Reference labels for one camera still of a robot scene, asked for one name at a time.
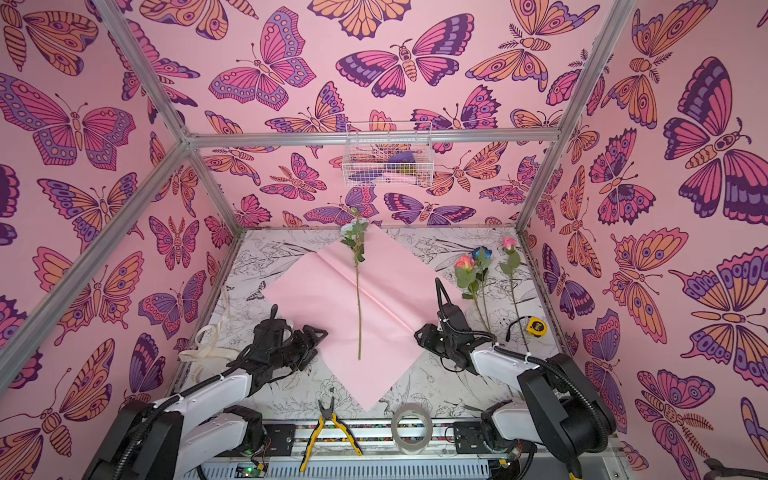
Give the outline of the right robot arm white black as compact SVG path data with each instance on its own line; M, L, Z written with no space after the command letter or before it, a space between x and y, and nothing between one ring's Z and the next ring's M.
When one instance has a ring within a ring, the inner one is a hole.
M591 381L566 354L542 359L515 352L492 333L471 329L440 279L435 280L435 288L438 322L414 333L417 344L452 362L458 373L517 388L526 404L521 410L501 402L482 412L480 427L488 447L541 445L565 466L571 479L581 479L581 456L605 451L618 427Z

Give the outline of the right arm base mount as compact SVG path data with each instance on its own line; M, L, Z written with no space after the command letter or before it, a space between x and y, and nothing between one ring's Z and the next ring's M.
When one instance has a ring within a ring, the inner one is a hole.
M459 454L527 453L537 444L520 439L506 439L490 422L481 420L456 421L452 425L454 445Z

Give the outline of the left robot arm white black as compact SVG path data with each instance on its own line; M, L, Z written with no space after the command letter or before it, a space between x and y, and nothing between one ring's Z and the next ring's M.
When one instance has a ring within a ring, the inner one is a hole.
M223 372L170 397L122 407L84 478L178 479L221 453L262 452L263 416L243 400L305 370L327 335L310 325L292 328L273 307Z

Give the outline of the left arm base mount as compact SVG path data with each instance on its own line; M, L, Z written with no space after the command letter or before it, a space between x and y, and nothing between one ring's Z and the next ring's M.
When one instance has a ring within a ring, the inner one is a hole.
M290 456L295 433L296 425L289 423L251 426L237 450L241 455L248 457Z

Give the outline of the white fake rose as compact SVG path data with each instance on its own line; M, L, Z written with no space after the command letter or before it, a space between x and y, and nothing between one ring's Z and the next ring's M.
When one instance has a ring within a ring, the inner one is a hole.
M341 228L342 239L341 243L349 247L353 254L354 272L355 272L355 287L356 287L356 304L358 312L358 346L357 346L357 359L362 359L362 335L363 335L363 311L362 311L362 298L360 288L360 264L365 261L365 234L369 226L369 222L362 216L361 212L356 208L350 209L350 215L352 220L345 224Z

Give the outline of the purple pink wrapping paper sheet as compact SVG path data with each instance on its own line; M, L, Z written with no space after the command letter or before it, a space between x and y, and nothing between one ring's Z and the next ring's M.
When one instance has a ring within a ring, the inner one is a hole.
M319 347L330 372L319 395L342 390L341 408L375 416L414 401L439 416L460 415L470 396L467 374L418 346L437 323L435 282L466 307L451 264L471 249L452 230L382 229L364 235L364 260L331 230L255 232L250 239L265 300L298 327L327 331Z

